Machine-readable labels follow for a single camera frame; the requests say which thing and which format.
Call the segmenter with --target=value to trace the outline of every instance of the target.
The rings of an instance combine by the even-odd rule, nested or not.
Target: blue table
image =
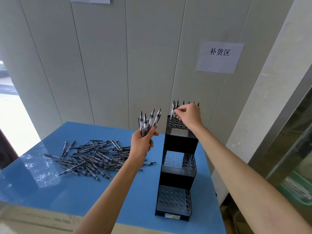
[[[66,122],[43,141],[0,172],[0,200],[21,206],[84,216],[104,192],[110,181],[100,177],[67,174],[44,153],[60,155],[66,140],[84,144],[90,139],[114,138],[129,146],[133,131]],[[158,182],[164,135],[153,138],[154,148],[148,161],[157,163],[144,167],[135,177],[117,223],[171,233],[226,233],[210,177],[204,149],[195,153],[197,174],[191,189],[192,216],[189,222],[155,216]]]

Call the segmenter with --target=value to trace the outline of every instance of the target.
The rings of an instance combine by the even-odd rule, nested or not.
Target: pen display stand
[[[167,118],[155,215],[188,221],[196,176],[195,135],[178,119]]]

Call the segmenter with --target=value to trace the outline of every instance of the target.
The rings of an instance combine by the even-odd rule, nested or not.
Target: pile of pens
[[[153,124],[152,124],[152,120],[154,118],[155,109],[153,109],[153,111],[151,112],[149,118],[146,117],[146,113],[144,113],[144,116],[143,116],[143,113],[141,111],[141,114],[140,114],[140,116],[138,118],[138,126],[139,126],[139,128],[141,130],[142,137],[146,136],[147,133],[149,132],[150,128],[152,126],[155,126],[158,123],[158,121],[160,119],[160,116],[161,116],[161,112],[160,111],[161,111],[161,108],[159,109],[158,113],[156,114],[156,118],[155,118]]]
[[[67,173],[74,173],[75,175],[83,174],[85,176],[92,176],[96,181],[99,181],[97,173],[107,179],[113,179],[107,171],[119,171],[129,157],[130,146],[121,147],[118,141],[110,139],[103,140],[90,140],[84,145],[74,147],[74,141],[68,149],[67,141],[64,143],[64,148],[61,156],[54,156],[45,153],[44,156],[56,158],[56,162],[65,170],[60,175]],[[71,150],[76,149],[72,155],[68,155]],[[156,162],[144,163],[143,165],[153,165]]]
[[[172,121],[173,118],[177,116],[177,115],[175,114],[174,110],[175,110],[176,108],[178,108],[179,106],[180,106],[180,105],[179,105],[179,100],[177,101],[177,105],[176,105],[175,101],[173,101],[172,106],[171,106],[170,121]]]

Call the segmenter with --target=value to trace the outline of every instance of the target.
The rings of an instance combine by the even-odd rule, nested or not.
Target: green object
[[[297,200],[304,205],[312,206],[312,184],[295,171],[286,177],[277,189],[288,200]]]

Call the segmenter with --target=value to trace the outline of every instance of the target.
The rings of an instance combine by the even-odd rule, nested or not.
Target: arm
[[[146,153],[154,146],[151,137],[159,135],[155,129],[152,127],[145,137],[141,136],[140,130],[133,133],[129,158],[84,216],[74,234],[111,233],[135,175],[143,166]]]
[[[254,233],[312,233],[309,224],[272,185],[202,125],[199,107],[187,104],[175,113],[202,144]]]

